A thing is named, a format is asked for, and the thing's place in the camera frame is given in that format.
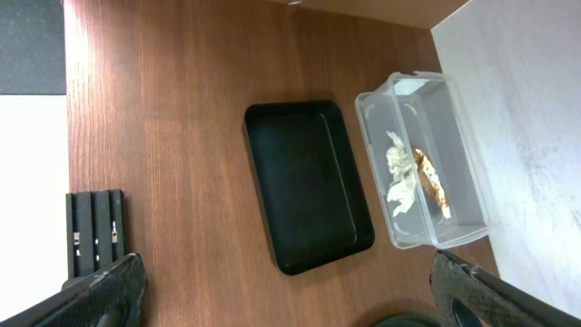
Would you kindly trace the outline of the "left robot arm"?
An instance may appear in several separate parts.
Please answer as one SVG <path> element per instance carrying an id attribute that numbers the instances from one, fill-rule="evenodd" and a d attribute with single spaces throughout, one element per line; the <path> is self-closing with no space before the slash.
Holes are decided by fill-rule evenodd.
<path id="1" fill-rule="evenodd" d="M 580 320 L 541 302 L 448 251 L 439 250 L 429 285 L 440 311 L 394 314 L 376 326 L 573 326 Z M 137 326 L 147 286 L 143 260 L 130 253 L 1 322 L 3 326 Z"/>

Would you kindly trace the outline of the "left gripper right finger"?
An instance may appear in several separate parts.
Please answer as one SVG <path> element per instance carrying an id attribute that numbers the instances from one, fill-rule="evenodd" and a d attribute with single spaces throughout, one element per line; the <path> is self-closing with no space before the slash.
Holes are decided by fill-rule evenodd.
<path id="1" fill-rule="evenodd" d="M 442 326 L 580 327 L 580 320 L 438 250 L 429 276 Z"/>

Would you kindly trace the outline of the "gold snack wrapper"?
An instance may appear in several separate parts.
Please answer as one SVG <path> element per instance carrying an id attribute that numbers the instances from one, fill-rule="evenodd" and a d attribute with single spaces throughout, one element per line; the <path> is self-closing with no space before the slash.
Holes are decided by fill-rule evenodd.
<path id="1" fill-rule="evenodd" d="M 430 160 L 428 154 L 419 148 L 413 149 L 413 157 L 423 190 L 436 201 L 443 218 L 446 220 L 450 219 L 451 211 L 448 198 L 435 165 Z"/>

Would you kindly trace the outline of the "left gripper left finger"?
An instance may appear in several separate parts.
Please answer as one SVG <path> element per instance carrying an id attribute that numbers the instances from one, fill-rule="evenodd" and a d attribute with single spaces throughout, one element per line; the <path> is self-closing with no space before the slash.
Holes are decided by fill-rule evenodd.
<path id="1" fill-rule="evenodd" d="M 138 326 L 147 275 L 129 253 L 1 322 L 3 326 Z"/>

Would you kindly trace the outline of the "white tissue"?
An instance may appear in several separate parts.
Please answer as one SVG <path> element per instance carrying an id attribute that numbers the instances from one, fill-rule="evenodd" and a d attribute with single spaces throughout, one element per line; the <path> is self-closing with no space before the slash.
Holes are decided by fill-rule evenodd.
<path id="1" fill-rule="evenodd" d="M 406 213 L 416 201 L 416 182 L 411 173 L 416 164 L 406 152 L 401 138 L 389 130 L 386 134 L 392 141 L 392 146 L 386 152 L 386 159 L 389 173 L 393 178 L 389 185 L 387 200 L 397 204 L 392 210 L 392 215 L 397 216 Z"/>

